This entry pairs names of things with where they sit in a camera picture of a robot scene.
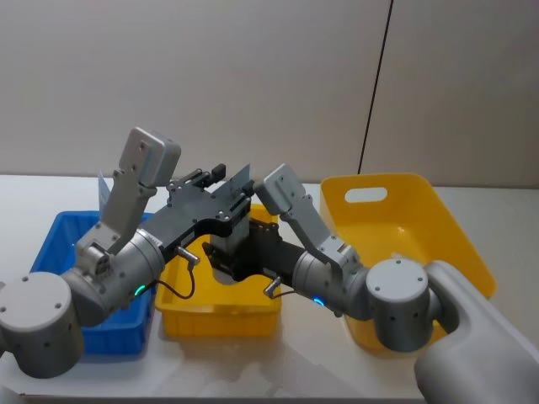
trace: yellow storage basket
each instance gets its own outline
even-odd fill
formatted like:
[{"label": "yellow storage basket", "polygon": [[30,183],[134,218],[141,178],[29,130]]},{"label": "yellow storage basket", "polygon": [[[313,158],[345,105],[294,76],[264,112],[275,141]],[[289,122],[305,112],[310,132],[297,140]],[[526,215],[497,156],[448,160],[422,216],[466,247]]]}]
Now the yellow storage basket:
[{"label": "yellow storage basket", "polygon": [[[251,217],[265,222],[277,222],[261,205],[253,205]],[[155,306],[163,314],[163,328],[170,338],[181,337],[267,337],[275,332],[280,314],[280,299],[271,300],[263,294],[269,281],[255,275],[243,282],[224,285],[217,282],[200,237],[188,249],[198,257],[195,267],[195,293],[188,300],[174,296],[159,285]],[[161,280],[180,294],[190,291],[187,263],[175,258],[167,264]]]},{"label": "yellow storage basket", "polygon": [[[347,202],[346,194],[382,194],[376,201]],[[322,182],[321,212],[336,234],[351,244],[361,262],[374,264],[395,255],[422,264],[443,260],[460,270],[485,296],[496,283],[473,245],[430,186],[415,174],[352,175]],[[354,340],[370,351],[386,350],[372,321],[346,318]],[[435,324],[431,342],[444,336]]]}]

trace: black object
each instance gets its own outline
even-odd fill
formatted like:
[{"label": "black object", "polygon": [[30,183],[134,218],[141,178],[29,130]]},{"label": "black object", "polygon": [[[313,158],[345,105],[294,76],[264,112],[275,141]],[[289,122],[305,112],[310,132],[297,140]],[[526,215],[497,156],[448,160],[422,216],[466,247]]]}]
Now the black object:
[{"label": "black object", "polygon": [[172,181],[167,187],[167,205],[142,223],[141,229],[162,243],[165,262],[176,256],[177,246],[187,247],[200,236],[230,236],[234,226],[249,213],[251,199],[241,190],[248,189],[251,181],[241,184],[240,192],[210,194],[204,190],[220,181],[225,173],[224,164],[219,164],[211,173],[195,170]]},{"label": "black object", "polygon": [[305,249],[283,241],[279,235],[279,225],[255,219],[249,221],[249,235],[233,255],[207,242],[202,247],[211,266],[229,274],[237,282],[251,275],[271,277],[273,273],[288,286],[292,286],[294,267],[305,252]]}]

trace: cable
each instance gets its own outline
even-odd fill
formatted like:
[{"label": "cable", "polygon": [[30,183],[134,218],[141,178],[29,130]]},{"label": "cable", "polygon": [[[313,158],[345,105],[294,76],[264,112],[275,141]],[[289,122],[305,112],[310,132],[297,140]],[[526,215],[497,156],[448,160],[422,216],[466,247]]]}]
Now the cable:
[{"label": "cable", "polygon": [[168,290],[170,290],[176,297],[179,297],[180,299],[184,299],[184,300],[187,300],[187,299],[190,299],[191,297],[193,297],[193,295],[195,294],[195,276],[193,275],[193,271],[187,271],[189,272],[189,277],[191,279],[191,291],[189,292],[188,295],[181,295],[175,288],[173,288],[171,285],[169,285],[168,283],[166,282],[163,282],[162,280],[160,279],[155,279],[153,280],[152,282],[150,282],[149,284],[147,284],[143,290],[141,290],[140,293],[137,293],[136,295],[137,296],[140,296],[142,295],[144,292],[146,292],[147,290],[151,289],[153,286],[155,286],[155,284],[162,284],[165,288],[167,288]]},{"label": "cable", "polygon": [[288,290],[287,292],[279,293],[278,295],[273,295],[270,297],[271,300],[277,299],[278,297],[284,296],[284,295],[291,295],[292,293],[296,293],[295,290]]}]

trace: wall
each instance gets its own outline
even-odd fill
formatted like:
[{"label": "wall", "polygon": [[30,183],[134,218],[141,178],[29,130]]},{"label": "wall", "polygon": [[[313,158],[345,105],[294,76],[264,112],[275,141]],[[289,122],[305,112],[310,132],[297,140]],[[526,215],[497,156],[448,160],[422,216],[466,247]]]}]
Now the wall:
[{"label": "wall", "polygon": [[396,1],[363,173],[539,186],[537,1]]},{"label": "wall", "polygon": [[318,181],[361,162],[436,184],[538,186],[536,1],[389,8],[0,2],[0,173],[110,173],[140,125],[180,143],[177,174],[251,162],[260,177],[288,162]]},{"label": "wall", "polygon": [[388,2],[0,2],[0,173],[94,175],[139,125],[178,173],[356,172]]}]

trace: white table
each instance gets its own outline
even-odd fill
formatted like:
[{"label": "white table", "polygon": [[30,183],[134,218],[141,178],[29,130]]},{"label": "white table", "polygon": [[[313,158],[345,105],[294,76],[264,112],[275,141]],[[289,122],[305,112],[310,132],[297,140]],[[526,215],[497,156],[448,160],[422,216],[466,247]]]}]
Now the white table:
[{"label": "white table", "polygon": [[[0,176],[0,280],[29,271],[56,213],[98,209],[96,178]],[[315,205],[319,186],[307,185]],[[499,281],[494,304],[539,345],[539,190],[437,189]],[[147,211],[165,200],[160,190]],[[297,240],[284,225],[287,241]],[[414,358],[381,359],[358,348],[344,321],[300,296],[283,299],[272,341],[167,341],[155,312],[138,358],[83,359],[52,380],[24,375],[10,353],[0,383],[53,396],[353,396],[419,398]]]}]

